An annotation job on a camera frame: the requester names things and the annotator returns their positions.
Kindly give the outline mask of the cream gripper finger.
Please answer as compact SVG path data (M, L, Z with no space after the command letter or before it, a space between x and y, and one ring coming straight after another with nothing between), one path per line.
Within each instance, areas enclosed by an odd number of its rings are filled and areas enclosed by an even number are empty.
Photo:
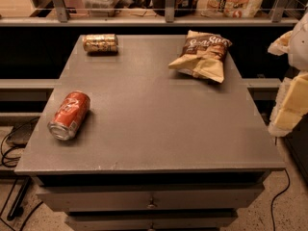
M269 46L268 52L276 56L281 56L288 53L291 35L292 31L283 34Z
M293 115L293 128L308 114L308 72L300 72L291 79L291 86L283 101L282 108Z

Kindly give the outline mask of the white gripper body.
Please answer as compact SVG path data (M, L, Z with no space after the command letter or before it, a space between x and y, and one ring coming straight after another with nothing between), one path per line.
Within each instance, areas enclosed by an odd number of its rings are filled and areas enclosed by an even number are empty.
M279 86L275 99L275 105L269 117L269 133L274 137L284 137L292 131L294 115L282 108L292 80L284 78Z

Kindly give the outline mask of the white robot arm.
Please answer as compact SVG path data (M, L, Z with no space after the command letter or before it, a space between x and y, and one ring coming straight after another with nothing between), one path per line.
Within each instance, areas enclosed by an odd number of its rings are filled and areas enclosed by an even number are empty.
M285 77L280 84L275 106L269 118L269 133L285 137L308 114L308 14L273 42L268 52L288 55L289 65L299 71L296 77Z

